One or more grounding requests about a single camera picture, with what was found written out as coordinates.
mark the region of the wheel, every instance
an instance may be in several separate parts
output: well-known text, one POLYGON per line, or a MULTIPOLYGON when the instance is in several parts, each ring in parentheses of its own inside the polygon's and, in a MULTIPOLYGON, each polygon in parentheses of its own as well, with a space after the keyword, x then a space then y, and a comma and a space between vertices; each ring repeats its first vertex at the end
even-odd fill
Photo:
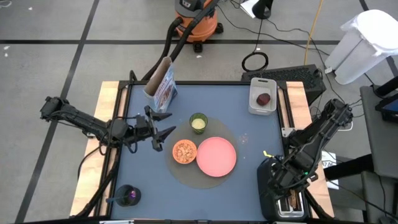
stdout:
POLYGON ((192 43, 193 51, 195 53, 201 53, 203 51, 203 44, 202 42, 194 42, 192 43))
POLYGON ((222 23, 218 22, 216 30, 215 30, 215 33, 216 34, 222 34, 223 32, 224 32, 224 26, 223 26, 222 23))
POLYGON ((177 32, 177 30, 175 29, 175 30, 173 30, 173 34, 172 34, 172 36, 173 37, 178 37, 178 32, 177 32))

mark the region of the orange shop vacuum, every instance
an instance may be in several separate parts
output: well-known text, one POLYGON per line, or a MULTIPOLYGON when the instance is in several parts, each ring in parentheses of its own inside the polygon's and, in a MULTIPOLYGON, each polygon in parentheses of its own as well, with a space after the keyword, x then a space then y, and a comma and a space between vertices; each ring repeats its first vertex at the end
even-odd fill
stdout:
MULTIPOLYGON (((176 28, 178 35, 181 37, 189 23, 214 0, 175 0, 175 13, 177 17, 181 17, 183 22, 176 28)), ((215 9, 209 10, 205 17, 197 24, 188 36, 187 41, 193 44, 193 50, 200 53, 203 50, 202 42, 214 33, 220 34, 224 32, 222 23, 217 22, 217 12, 215 9)))
POLYGON ((195 52, 201 52, 203 49, 203 41, 214 33, 220 34, 224 31, 223 25, 217 22, 215 7, 218 1, 219 0, 175 0, 177 18, 169 26, 162 55, 156 64, 144 75, 142 80, 149 80, 162 59, 169 54, 172 37, 174 35, 178 34, 180 40, 169 56, 173 62, 186 42, 191 42, 193 44, 193 50, 195 52))

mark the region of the keyboard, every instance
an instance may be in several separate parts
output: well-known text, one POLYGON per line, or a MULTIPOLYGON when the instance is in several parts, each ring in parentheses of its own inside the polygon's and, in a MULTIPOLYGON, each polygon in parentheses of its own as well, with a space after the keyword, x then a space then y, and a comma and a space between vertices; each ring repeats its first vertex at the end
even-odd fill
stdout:
POLYGON ((275 81, 293 81, 303 82, 308 104, 320 96, 326 90, 323 80, 319 75, 314 74, 317 66, 304 65, 288 68, 277 68, 255 72, 245 72, 242 74, 242 80, 248 81, 252 78, 268 78, 275 81))

